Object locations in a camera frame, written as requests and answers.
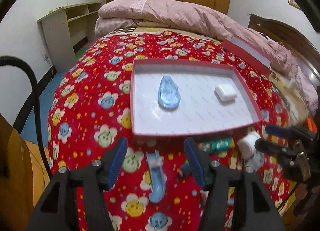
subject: white square object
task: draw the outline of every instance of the white square object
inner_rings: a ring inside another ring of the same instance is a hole
[[[230,84],[218,85],[215,91],[224,102],[234,100],[237,97],[237,92]]]

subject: wooden headboard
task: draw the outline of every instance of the wooden headboard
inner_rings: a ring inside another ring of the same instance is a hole
[[[320,83],[320,54],[313,44],[297,29],[277,20],[265,19],[250,14],[249,28],[266,34],[281,46],[287,48],[294,56],[300,58],[302,72],[308,75],[314,86]]]

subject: picture frame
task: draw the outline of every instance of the picture frame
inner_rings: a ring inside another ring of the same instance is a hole
[[[298,6],[297,2],[295,0],[288,0],[289,5],[294,6],[295,8],[301,10],[300,6]]]

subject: white box tray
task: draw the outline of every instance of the white box tray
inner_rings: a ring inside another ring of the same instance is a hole
[[[158,104],[163,76],[177,84],[176,109]],[[237,92],[232,102],[215,93],[220,84]],[[228,65],[189,60],[135,60],[131,78],[132,131],[140,136],[201,135],[249,126],[262,120],[259,107],[239,72]]]

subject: black cable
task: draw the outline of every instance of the black cable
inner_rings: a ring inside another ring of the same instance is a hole
[[[277,210],[279,211],[283,206],[284,204],[288,201],[288,199],[292,196],[292,194],[295,192],[295,190],[297,189],[298,185],[300,183],[296,183],[296,185],[293,187],[293,189],[289,192],[288,196],[285,198],[285,200],[277,207]]]
[[[37,141],[38,147],[41,155],[41,159],[43,161],[44,167],[47,171],[49,178],[52,178],[52,173],[50,170],[49,163],[47,161],[47,157],[45,156],[43,142],[42,142],[42,135],[41,135],[41,119],[40,119],[40,101],[39,101],[39,91],[38,91],[38,82],[36,79],[35,74],[33,73],[31,67],[23,60],[13,57],[13,56],[0,56],[0,67],[2,66],[14,66],[19,69],[22,69],[25,74],[28,76],[32,92],[33,92],[33,99],[34,99],[34,106],[35,106],[35,122],[36,122],[36,134],[37,134]]]

